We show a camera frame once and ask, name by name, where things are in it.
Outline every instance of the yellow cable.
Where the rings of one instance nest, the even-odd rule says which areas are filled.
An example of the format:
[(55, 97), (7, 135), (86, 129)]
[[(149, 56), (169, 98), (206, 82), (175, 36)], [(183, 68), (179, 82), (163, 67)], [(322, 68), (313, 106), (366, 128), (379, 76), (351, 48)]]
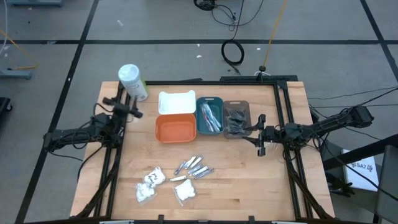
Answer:
[(268, 53), (271, 51), (271, 42), (272, 42), (272, 39), (274, 38), (274, 35), (275, 35), (275, 32), (276, 32), (276, 28), (278, 27), (278, 23), (279, 23), (280, 19), (282, 18), (282, 15), (284, 13), (284, 10), (285, 10), (285, 7), (286, 7), (286, 2), (287, 2), (287, 0), (284, 1), (284, 5), (282, 6), (282, 9), (280, 9), (278, 19), (276, 20), (274, 29), (272, 30), (271, 37), (270, 37), (269, 42), (268, 42), (266, 59), (264, 60), (264, 64), (263, 64), (264, 67), (266, 66), (266, 63), (267, 63), (267, 60), (268, 60)]
[(27, 69), (35, 69), (37, 68), (39, 65), (37, 64), (36, 60), (34, 60), (34, 58), (32, 58), (24, 49), (22, 49), (20, 46), (18, 46), (2, 29), (0, 29), (0, 33), (5, 36), (7, 39), (9, 39), (11, 41), (12, 44), (14, 44), (14, 46), (16, 46), (16, 48), (18, 50), (20, 50), (27, 58), (29, 58), (29, 60), (33, 61), (33, 63), (35, 64), (34, 66), (26, 66), (26, 67), (18, 67), (18, 68), (13, 68), (13, 70), (27, 70)]

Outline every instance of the white plastic container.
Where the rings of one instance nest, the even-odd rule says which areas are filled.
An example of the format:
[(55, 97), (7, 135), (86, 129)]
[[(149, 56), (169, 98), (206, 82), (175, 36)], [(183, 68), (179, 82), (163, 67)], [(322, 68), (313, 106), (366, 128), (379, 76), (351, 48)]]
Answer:
[(165, 114), (189, 114), (197, 109), (195, 91), (186, 93), (159, 93), (159, 113)]
[(119, 79), (132, 98), (137, 97), (137, 101), (144, 101), (149, 94), (139, 75), (139, 69), (136, 65), (127, 64), (119, 69)]

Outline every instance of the gray floor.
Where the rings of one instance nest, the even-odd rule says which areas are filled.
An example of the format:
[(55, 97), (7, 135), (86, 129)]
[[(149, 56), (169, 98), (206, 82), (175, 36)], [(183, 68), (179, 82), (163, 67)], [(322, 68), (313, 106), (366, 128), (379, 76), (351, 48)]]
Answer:
[[(9, 35), (17, 40), (78, 40), (93, 0), (68, 0), (59, 7), (10, 7)], [(246, 1), (242, 21), (251, 18), (260, 1)], [(220, 0), (239, 14), (240, 1)], [(398, 39), (396, 0), (368, 0), (385, 39)], [(282, 5), (265, 0), (259, 15), (240, 27), (237, 39), (268, 39)], [(0, 26), (4, 19), (0, 15)], [(226, 21), (222, 12), (215, 15)], [(91, 25), (91, 40), (228, 39), (233, 33), (217, 24), (209, 12), (191, 1), (101, 0)], [(276, 39), (377, 40), (359, 0), (289, 1)], [(12, 99), (14, 110), (0, 132), (0, 223), (12, 223), (22, 202), (58, 97), (70, 68), (76, 45), (21, 45), (39, 63), (31, 80), (0, 80), (0, 96)], [(398, 45), (388, 46), (398, 58)], [(217, 80), (234, 75), (223, 61), (220, 44), (85, 45), (63, 107), (58, 128), (74, 128), (88, 120), (97, 100), (101, 82), (117, 80), (125, 63), (135, 63), (147, 80), (183, 80), (202, 77)], [(244, 45), (246, 56), (239, 69), (253, 75), (262, 64), (264, 44)], [(227, 47), (231, 59), (238, 51)], [(14, 46), (0, 55), (0, 69), (30, 62)], [(273, 75), (298, 75), (305, 82), (308, 97), (328, 97), (358, 91), (397, 86), (380, 45), (273, 45), (267, 64)], [(338, 100), (310, 100), (313, 106), (355, 105), (379, 93)], [(374, 104), (397, 103), (397, 93)], [(326, 114), (339, 108), (320, 108)], [(375, 117), (371, 127), (362, 129), (378, 138), (398, 132), (398, 107), (369, 108)], [(347, 149), (374, 142), (367, 136), (339, 130), (330, 141)], [(83, 151), (59, 151), (83, 157)], [(376, 158), (381, 163), (382, 157)], [(76, 188), (80, 163), (48, 156), (26, 221), (67, 218)], [(372, 214), (343, 198), (332, 196), (336, 216), (344, 220), (371, 222)]]

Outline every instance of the white label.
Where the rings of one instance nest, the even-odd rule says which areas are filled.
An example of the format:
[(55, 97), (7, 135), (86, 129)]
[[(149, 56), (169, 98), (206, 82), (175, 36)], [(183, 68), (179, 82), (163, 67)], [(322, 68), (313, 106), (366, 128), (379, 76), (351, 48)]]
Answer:
[(144, 101), (148, 97), (148, 93), (141, 80), (135, 83), (123, 84), (132, 98), (137, 97), (137, 101)]

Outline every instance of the white packet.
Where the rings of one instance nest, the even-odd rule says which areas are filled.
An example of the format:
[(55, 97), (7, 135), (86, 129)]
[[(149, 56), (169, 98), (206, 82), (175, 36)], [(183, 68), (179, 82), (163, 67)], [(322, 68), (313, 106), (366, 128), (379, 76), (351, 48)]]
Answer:
[(136, 196), (139, 203), (144, 202), (155, 197), (155, 189), (149, 187), (147, 184), (138, 183)]
[(192, 181), (190, 179), (174, 187), (174, 192), (181, 206), (183, 206), (183, 202), (186, 201), (186, 199), (196, 196), (195, 188), (193, 188)]
[(154, 171), (149, 173), (144, 177), (144, 183), (146, 183), (150, 188), (156, 187), (166, 180), (166, 176), (162, 173), (160, 167), (155, 167)]

